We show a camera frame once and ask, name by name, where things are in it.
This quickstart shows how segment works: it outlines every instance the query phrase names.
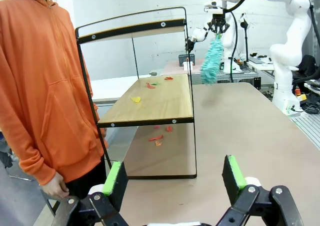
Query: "orange sweatshirt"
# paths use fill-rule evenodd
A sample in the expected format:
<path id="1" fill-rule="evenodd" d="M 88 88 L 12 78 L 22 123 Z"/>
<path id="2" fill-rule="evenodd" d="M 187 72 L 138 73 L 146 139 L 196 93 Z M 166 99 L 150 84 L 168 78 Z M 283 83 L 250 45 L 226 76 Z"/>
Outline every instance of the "orange sweatshirt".
<path id="1" fill-rule="evenodd" d="M 104 153 L 73 25 L 52 1 L 0 1 L 0 128 L 41 185 L 83 176 Z"/>

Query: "gray curtain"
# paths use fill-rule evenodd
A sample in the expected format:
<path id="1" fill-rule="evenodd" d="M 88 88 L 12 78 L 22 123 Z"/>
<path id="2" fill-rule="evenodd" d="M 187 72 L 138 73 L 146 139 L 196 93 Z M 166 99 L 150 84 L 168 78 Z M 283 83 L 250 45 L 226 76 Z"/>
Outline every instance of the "gray curtain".
<path id="1" fill-rule="evenodd" d="M 314 5 L 314 15 L 315 15 L 315 20 L 317 21 L 317 24 L 320 25 L 320 0 L 310 0 L 311 3 Z M 316 35 L 314 33 L 314 28 L 313 26 L 310 29 L 310 32 L 303 44 L 302 48 L 302 53 L 303 55 L 312 55 L 315 57 L 317 64 L 320 64 L 320 48 L 318 45 L 318 41 L 316 38 Z"/>

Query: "hoodie cuff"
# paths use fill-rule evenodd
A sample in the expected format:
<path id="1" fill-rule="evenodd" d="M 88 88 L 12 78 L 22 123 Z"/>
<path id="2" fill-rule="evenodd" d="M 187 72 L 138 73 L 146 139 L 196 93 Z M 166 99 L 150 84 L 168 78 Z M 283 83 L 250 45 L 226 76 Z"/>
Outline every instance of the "hoodie cuff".
<path id="1" fill-rule="evenodd" d="M 40 169 L 33 174 L 33 176 L 37 179 L 40 185 L 46 185 L 50 182 L 55 176 L 56 171 L 53 168 L 50 168 L 45 163 L 42 164 Z"/>

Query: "black basket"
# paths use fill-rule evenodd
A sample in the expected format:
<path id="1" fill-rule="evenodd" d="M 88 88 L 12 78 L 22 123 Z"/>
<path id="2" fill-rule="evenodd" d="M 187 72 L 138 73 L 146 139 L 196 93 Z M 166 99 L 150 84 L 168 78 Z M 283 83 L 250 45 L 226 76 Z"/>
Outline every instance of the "black basket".
<path id="1" fill-rule="evenodd" d="M 187 61 L 187 58 L 187 54 L 179 55 L 179 66 L 183 67 L 184 62 Z M 193 62 L 194 65 L 196 64 L 196 56 L 194 54 L 190 54 L 190 60 Z"/>

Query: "green tape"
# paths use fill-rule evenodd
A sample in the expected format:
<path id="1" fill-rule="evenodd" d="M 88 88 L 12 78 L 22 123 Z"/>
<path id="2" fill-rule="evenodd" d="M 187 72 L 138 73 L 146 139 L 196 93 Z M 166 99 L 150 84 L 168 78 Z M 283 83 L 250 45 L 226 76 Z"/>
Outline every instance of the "green tape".
<path id="1" fill-rule="evenodd" d="M 233 155 L 228 155 L 228 160 L 229 160 L 229 163 L 233 172 L 233 176 L 238 188 L 240 190 L 244 189 L 245 186 L 247 185 L 247 181 L 240 170 L 236 157 Z"/>
<path id="2" fill-rule="evenodd" d="M 110 170 L 110 173 L 109 173 L 108 177 L 106 178 L 106 181 L 104 183 L 104 187 L 102 189 L 102 193 L 105 196 L 110 196 L 112 194 L 113 188 L 116 184 L 116 179 L 117 179 L 121 164 L 122 164 L 121 162 L 114 162 L 113 163 L 112 168 Z"/>

